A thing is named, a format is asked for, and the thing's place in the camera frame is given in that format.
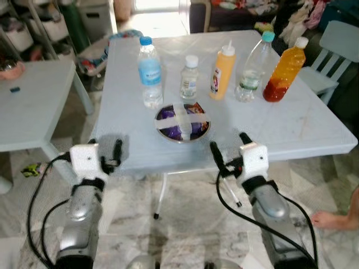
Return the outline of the large light blue plastic table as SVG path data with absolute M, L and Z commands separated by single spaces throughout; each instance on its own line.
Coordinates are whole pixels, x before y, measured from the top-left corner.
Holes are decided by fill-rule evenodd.
M 216 141 L 226 159 L 238 153 L 241 132 L 269 149 L 269 161 L 287 161 L 349 153 L 357 138 L 316 97 L 302 80 L 295 80 L 278 103 L 261 97 L 238 102 L 232 92 L 215 100 L 209 97 L 217 52 L 224 44 L 236 47 L 238 62 L 258 43 L 255 31 L 204 33 L 156 38 L 164 70 L 164 103 L 181 103 L 180 72 L 187 55 L 199 58 L 197 102 L 210 120 L 207 136 L 199 141 L 176 143 L 155 128 L 157 111 L 144 106 L 139 80 L 138 39 L 115 39 L 109 47 L 105 84 L 98 118 L 91 136 L 112 145 L 124 143 L 120 175 L 145 176 L 194 169 L 215 169 L 209 143 Z

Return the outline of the small green toy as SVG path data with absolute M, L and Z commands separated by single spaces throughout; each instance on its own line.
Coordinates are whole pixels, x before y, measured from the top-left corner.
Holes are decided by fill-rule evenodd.
M 21 174 L 25 177 L 40 177 L 44 174 L 44 169 L 47 168 L 46 163 L 33 163 L 21 169 Z

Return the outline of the small light blue table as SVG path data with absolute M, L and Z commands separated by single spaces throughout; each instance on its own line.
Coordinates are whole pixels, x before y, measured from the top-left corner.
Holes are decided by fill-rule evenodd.
M 10 92 L 13 87 L 20 91 Z M 93 101 L 72 61 L 28 62 L 18 79 L 0 80 L 0 152 L 38 148 L 49 160 L 59 156 L 51 138 L 72 88 L 92 115 Z

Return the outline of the clear teal-capped bottle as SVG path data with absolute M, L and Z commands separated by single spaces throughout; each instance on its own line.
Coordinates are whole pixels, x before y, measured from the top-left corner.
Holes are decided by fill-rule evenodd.
M 264 31 L 261 41 L 254 46 L 246 59 L 235 89 L 235 96 L 238 101 L 242 103 L 251 102 L 256 92 L 264 85 L 265 65 L 271 54 L 271 44 L 275 36 L 276 34 L 272 31 Z

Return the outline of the orange juice bottle white cap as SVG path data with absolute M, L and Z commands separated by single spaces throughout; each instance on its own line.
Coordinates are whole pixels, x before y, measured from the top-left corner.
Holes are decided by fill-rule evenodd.
M 285 50 L 280 56 L 280 61 L 263 92 L 263 97 L 267 102 L 276 103 L 285 97 L 292 82 L 305 64 L 304 50 L 308 42 L 308 38 L 298 38 L 295 46 Z

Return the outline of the blue-capped water bottle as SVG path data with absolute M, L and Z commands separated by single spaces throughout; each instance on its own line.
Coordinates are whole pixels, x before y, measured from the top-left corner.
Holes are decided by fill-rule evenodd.
M 163 67 L 152 38 L 139 38 L 138 70 L 142 85 L 142 100 L 147 108 L 156 109 L 163 103 Z

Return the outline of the colourful patterned bag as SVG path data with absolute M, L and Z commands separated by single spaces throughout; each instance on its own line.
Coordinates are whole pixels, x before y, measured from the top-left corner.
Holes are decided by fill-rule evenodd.
M 110 36 L 105 36 L 90 44 L 75 57 L 75 63 L 82 75 L 95 76 L 105 69 L 109 40 Z

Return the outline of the grey robot right leg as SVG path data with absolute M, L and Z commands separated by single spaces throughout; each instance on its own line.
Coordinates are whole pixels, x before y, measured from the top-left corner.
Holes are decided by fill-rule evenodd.
M 228 259 L 210 259 L 204 263 L 203 269 L 243 269 L 243 267 Z

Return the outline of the grey robot leg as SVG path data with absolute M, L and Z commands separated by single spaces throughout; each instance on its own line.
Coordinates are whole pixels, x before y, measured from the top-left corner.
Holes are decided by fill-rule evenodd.
M 204 263 L 203 269 L 243 269 L 243 267 L 228 259 L 210 259 Z
M 129 262 L 126 269 L 160 269 L 160 263 L 153 256 L 141 254 Z

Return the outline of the grey robot left leg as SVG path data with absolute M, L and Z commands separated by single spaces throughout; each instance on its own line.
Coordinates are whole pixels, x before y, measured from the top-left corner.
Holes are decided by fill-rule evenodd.
M 141 254 L 129 262 L 126 269 L 160 269 L 160 263 L 153 256 Z

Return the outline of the pink bowl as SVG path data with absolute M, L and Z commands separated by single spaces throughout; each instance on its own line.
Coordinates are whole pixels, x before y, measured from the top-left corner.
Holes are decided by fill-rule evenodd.
M 16 80 L 25 72 L 25 64 L 18 61 L 0 61 L 0 81 Z

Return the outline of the dark green cylinder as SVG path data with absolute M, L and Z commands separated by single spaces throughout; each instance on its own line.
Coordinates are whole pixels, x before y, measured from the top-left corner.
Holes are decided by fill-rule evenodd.
M 59 10 L 65 19 L 72 45 L 77 53 L 83 52 L 90 46 L 90 40 L 82 23 L 81 13 L 75 5 L 75 0 L 59 0 Z

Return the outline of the dark sofa with clothes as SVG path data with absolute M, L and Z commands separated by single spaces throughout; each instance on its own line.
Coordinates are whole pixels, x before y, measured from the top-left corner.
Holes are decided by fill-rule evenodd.
M 269 23 L 277 34 L 323 33 L 328 21 L 358 25 L 359 0 L 188 0 L 189 33 L 253 29 Z

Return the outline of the white box appliance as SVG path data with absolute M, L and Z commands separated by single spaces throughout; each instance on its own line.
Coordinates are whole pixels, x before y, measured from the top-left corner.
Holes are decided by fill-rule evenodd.
M 113 3 L 114 0 L 76 1 L 90 43 L 117 33 Z

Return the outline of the metal storage rack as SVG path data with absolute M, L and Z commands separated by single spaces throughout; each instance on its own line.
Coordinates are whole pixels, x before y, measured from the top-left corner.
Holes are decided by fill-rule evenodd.
M 0 0 L 0 55 L 17 61 L 74 61 L 61 3 L 64 0 Z

